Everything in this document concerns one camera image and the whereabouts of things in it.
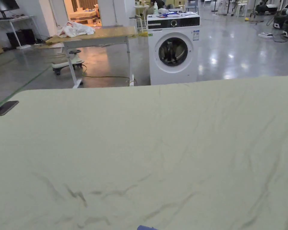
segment washing machine control panel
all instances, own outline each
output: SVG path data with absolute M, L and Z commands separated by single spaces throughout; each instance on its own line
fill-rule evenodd
M 167 20 L 148 21 L 148 29 L 176 28 L 199 25 L 199 17 L 167 18 Z

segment washing machine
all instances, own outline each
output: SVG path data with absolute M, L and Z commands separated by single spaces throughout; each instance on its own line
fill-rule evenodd
M 148 15 L 151 85 L 196 81 L 199 20 L 198 14 L 190 13 Z

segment black speaker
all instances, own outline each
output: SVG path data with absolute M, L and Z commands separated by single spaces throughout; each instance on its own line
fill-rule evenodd
M 17 37 L 19 39 L 19 42 L 22 46 L 26 45 L 27 44 L 27 41 L 25 39 L 25 35 L 24 33 L 21 31 L 21 30 L 18 30 L 16 31 L 16 34 L 17 34 Z M 6 33 L 10 43 L 11 43 L 11 46 L 13 48 L 16 48 L 19 46 L 18 42 L 17 42 L 17 39 L 15 37 L 15 34 L 12 32 L 12 33 Z
M 22 46 L 35 44 L 34 33 L 31 29 L 18 30 L 18 31 L 16 31 L 16 34 L 17 34 L 19 42 Z M 6 35 L 7 35 L 8 39 L 11 43 L 11 46 L 13 48 L 16 48 L 19 46 L 14 33 L 6 33 Z
M 35 44 L 35 37 L 34 37 L 33 30 L 31 30 L 31 29 L 22 29 L 21 31 L 22 31 L 22 33 L 24 33 L 24 36 L 25 36 L 25 39 L 26 39 L 26 42 L 27 42 L 28 45 Z

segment green floor line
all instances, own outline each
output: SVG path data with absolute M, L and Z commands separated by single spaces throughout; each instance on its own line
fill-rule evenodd
M 48 69 L 50 68 L 50 66 L 48 66 L 45 70 L 43 70 L 41 73 L 39 73 L 37 76 L 33 77 L 31 80 L 29 80 L 26 84 L 24 84 L 23 86 L 21 86 L 20 88 L 18 88 L 17 90 L 15 90 L 11 95 L 7 96 L 5 99 L 3 99 L 0 102 L 0 106 L 3 105 L 5 102 L 7 102 L 9 99 L 11 99 L 15 94 L 19 93 L 20 91 L 22 91 L 22 89 L 24 87 L 26 87 L 27 85 L 29 85 L 32 81 L 34 81 L 35 79 L 37 79 L 39 76 L 41 76 L 43 73 L 45 73 Z
M 1 64 L 0 67 L 6 65 L 6 64 L 8 64 L 8 63 L 11 63 L 11 62 L 14 61 L 15 59 L 16 59 L 16 58 L 14 58 L 14 59 L 12 59 L 12 60 L 10 60 L 10 61 L 7 61 L 6 63 Z

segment energy label sticker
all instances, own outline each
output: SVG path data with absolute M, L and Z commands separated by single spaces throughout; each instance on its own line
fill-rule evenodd
M 200 34 L 199 34 L 199 29 L 198 30 L 193 30 L 193 40 L 196 41 L 196 40 L 199 40 L 200 38 Z

